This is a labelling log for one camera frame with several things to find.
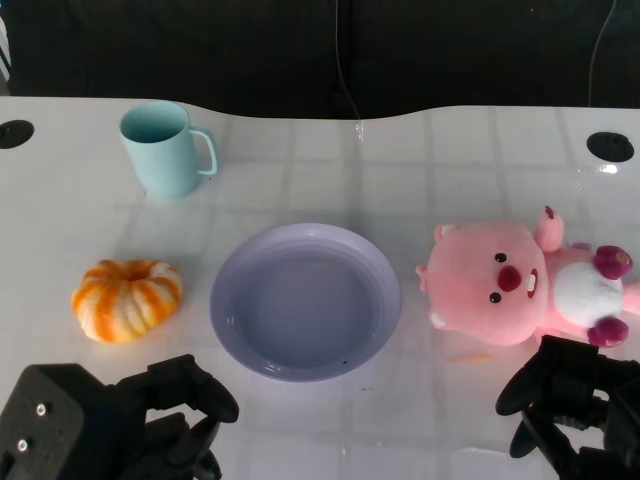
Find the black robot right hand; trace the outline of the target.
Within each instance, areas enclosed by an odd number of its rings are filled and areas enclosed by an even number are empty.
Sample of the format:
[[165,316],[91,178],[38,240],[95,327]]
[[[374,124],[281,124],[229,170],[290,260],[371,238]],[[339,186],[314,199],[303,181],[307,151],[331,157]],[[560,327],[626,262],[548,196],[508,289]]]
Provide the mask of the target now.
[[521,415],[513,459],[539,450],[560,479],[639,477],[639,363],[545,335],[495,406]]

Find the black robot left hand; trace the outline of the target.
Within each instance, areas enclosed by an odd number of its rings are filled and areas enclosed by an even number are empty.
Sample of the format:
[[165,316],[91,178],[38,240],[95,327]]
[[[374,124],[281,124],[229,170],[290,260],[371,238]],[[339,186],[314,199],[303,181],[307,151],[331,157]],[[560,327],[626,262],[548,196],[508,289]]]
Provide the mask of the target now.
[[1,413],[1,476],[219,479],[211,445],[238,417],[191,355],[110,385],[79,364],[30,365]]

